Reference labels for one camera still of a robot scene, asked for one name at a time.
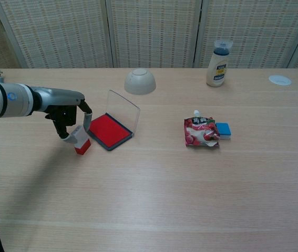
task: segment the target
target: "clear plastic lid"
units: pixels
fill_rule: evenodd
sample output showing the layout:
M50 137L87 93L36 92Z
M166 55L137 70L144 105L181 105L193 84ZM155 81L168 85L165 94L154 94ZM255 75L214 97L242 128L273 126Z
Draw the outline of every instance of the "clear plastic lid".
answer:
M228 55L233 46L233 41L219 39L214 42L214 53L220 56Z
M140 109L120 94L109 90L106 112L135 135Z

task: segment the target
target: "robotic arm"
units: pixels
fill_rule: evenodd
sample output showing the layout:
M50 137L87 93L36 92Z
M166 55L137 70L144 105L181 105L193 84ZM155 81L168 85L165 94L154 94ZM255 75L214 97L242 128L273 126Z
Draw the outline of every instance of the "robotic arm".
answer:
M93 112L82 93L29 87L17 83L0 83L0 118L29 116L34 111L44 112L47 114L45 118L53 121L57 133L65 142L77 142L66 130L66 126L76 123L77 106L85 113L84 129L88 131Z

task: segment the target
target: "snack pouch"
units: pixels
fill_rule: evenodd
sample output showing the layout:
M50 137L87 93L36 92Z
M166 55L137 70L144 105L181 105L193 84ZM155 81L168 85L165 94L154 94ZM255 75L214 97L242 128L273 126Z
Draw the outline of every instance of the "snack pouch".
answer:
M212 117L187 118L184 121L184 130L186 146L219 146L220 134Z

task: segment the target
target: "wooden table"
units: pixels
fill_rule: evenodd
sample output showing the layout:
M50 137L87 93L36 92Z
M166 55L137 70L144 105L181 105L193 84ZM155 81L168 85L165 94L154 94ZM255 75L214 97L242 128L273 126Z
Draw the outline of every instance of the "wooden table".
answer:
M157 89L145 96L124 91L129 69L3 71L6 82L82 92L94 118L109 89L141 109L135 138L111 152L94 142L84 156L43 113L0 119L6 251L298 251L298 69L229 69L220 88L204 69L152 69ZM229 122L231 141L185 147L194 109Z

